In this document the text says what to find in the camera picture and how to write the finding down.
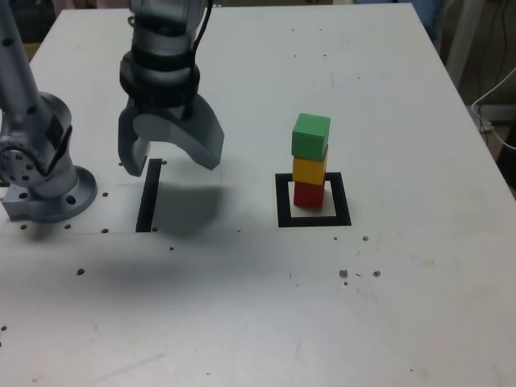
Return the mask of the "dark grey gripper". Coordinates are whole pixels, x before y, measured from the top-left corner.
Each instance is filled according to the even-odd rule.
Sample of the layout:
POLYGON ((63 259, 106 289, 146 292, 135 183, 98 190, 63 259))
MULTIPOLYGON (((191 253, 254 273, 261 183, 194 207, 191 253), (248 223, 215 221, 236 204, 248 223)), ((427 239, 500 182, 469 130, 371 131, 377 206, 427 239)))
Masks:
POLYGON ((141 176, 150 142, 175 144, 195 163, 213 170, 221 160, 224 133, 215 112, 199 94, 130 95, 118 129, 119 159, 130 175, 141 176))

